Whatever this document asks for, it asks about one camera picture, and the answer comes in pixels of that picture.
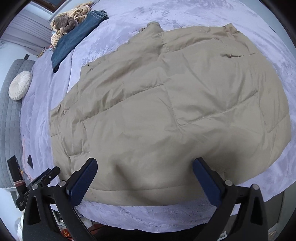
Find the grey window curtain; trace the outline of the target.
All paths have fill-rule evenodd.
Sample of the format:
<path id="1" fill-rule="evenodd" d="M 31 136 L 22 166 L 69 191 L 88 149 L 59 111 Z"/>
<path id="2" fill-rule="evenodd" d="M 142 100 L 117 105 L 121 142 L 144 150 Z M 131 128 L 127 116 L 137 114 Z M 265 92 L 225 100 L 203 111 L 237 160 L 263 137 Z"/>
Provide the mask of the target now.
<path id="1" fill-rule="evenodd" d="M 37 56 L 51 45 L 51 36 L 50 23 L 24 9 L 10 22 L 1 40 L 20 45 Z"/>

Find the folded blue jeans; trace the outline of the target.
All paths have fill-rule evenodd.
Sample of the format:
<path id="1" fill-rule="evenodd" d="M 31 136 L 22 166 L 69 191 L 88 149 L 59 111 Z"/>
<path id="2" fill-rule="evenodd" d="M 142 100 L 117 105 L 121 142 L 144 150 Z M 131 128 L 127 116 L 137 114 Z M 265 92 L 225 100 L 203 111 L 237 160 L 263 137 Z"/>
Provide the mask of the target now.
<path id="1" fill-rule="evenodd" d="M 62 37 L 58 41 L 51 57 L 53 72 L 56 73 L 61 62 L 67 57 L 67 55 L 74 50 L 75 47 L 94 29 L 107 19 L 107 12 L 103 10 L 90 11 L 82 23 Z"/>

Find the beige puffer jacket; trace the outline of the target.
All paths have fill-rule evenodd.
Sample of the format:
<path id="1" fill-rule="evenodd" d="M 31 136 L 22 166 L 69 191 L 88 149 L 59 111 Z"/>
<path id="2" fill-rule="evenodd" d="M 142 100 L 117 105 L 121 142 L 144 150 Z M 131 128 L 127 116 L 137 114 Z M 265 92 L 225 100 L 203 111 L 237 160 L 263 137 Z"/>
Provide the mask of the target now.
<path id="1" fill-rule="evenodd" d="M 51 111 L 60 179 L 98 163 L 86 199 L 116 206 L 198 199 L 201 157 L 241 184 L 291 139 L 287 96 L 272 64 L 233 25 L 164 31 L 151 22 L 81 68 Z"/>

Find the dark framed window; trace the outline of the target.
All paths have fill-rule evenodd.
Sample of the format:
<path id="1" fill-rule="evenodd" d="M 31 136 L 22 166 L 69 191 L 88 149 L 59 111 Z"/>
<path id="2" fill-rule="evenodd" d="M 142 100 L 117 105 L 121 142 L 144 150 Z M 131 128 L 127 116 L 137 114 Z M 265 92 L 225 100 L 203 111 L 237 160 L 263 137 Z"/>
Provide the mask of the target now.
<path id="1" fill-rule="evenodd" d="M 54 13 L 58 8 L 68 3 L 69 0 L 32 0 L 31 2 L 46 9 L 50 13 Z"/>

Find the round white pleated cushion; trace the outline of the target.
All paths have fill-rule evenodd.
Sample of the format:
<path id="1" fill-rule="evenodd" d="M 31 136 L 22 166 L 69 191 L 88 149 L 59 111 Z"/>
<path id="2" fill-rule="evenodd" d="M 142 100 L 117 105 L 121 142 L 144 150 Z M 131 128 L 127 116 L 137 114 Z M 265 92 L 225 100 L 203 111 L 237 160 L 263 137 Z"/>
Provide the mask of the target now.
<path id="1" fill-rule="evenodd" d="M 12 80 L 9 87 L 9 97 L 13 101 L 21 100 L 28 92 L 32 81 L 32 73 L 22 71 Z"/>

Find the small black tag on bed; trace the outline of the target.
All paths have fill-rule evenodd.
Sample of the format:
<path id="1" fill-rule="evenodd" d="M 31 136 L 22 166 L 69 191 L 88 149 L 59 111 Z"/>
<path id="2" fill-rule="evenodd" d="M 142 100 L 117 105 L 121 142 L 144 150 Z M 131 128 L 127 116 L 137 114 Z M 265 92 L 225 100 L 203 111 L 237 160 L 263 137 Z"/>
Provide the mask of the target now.
<path id="1" fill-rule="evenodd" d="M 27 164 L 33 169 L 33 161 L 31 155 L 28 156 Z"/>

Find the lavender plush bed blanket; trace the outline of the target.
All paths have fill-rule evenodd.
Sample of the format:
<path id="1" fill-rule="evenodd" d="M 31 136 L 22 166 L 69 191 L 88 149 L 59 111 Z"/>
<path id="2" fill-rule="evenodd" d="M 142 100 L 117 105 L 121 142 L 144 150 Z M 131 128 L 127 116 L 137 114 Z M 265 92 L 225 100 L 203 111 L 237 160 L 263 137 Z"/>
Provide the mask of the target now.
<path id="1" fill-rule="evenodd" d="M 295 130 L 295 57 L 247 3 L 241 1 L 100 1 L 95 10 L 105 10 L 109 19 L 87 36 L 52 71 L 47 51 L 33 66 L 33 80 L 22 101 L 21 138 L 23 168 L 36 178 L 54 166 L 49 131 L 50 111 L 79 80 L 82 66 L 116 50 L 147 23 L 156 21 L 165 30 L 189 26 L 223 26 L 232 23 L 273 64 L 287 95 L 291 129 Z M 31 155 L 33 169 L 27 164 Z M 205 197 L 180 205 L 123 207 L 83 201 L 78 212 L 86 218 L 125 230 L 174 232 L 207 222 L 215 208 Z"/>

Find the brown fuzzy garment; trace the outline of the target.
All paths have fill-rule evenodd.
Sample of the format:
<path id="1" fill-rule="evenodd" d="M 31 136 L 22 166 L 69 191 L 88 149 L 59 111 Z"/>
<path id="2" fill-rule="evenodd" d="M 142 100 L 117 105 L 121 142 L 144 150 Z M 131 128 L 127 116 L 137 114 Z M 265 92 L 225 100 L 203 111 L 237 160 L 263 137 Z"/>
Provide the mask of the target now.
<path id="1" fill-rule="evenodd" d="M 69 33 L 77 26 L 78 22 L 67 15 L 57 16 L 52 21 L 52 30 L 61 36 Z"/>

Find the tan striped knit garment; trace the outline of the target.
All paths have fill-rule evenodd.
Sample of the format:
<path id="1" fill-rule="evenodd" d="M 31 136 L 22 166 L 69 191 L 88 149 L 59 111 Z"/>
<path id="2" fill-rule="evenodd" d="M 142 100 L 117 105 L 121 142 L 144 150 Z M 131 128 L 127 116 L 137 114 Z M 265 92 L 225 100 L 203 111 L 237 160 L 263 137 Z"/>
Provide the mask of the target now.
<path id="1" fill-rule="evenodd" d="M 76 20 L 78 22 L 78 25 L 81 24 L 87 14 L 91 11 L 91 8 L 93 6 L 93 2 L 92 1 L 88 1 L 86 3 L 82 3 L 74 8 L 72 8 L 71 10 L 68 10 L 68 11 L 65 11 L 63 13 L 60 13 L 57 16 L 60 16 L 60 15 L 67 15 L 69 17 L 72 17 L 74 18 L 74 20 Z M 58 35 L 57 33 L 55 33 L 53 30 L 52 30 L 52 37 L 51 37 L 51 47 L 52 48 L 56 48 L 59 40 L 62 38 L 63 36 L 61 35 Z"/>

